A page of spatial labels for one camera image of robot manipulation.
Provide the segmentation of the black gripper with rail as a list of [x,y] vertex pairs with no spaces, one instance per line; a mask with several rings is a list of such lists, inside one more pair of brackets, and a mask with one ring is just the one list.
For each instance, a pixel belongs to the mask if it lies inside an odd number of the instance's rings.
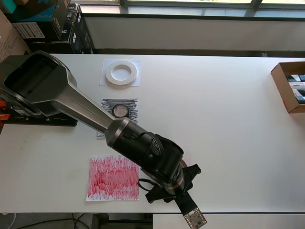
[[177,184],[156,184],[148,191],[145,197],[150,204],[161,199],[168,203],[177,197],[186,194],[186,192],[193,187],[194,178],[201,173],[201,169],[197,164],[181,168],[178,171],[180,173]]

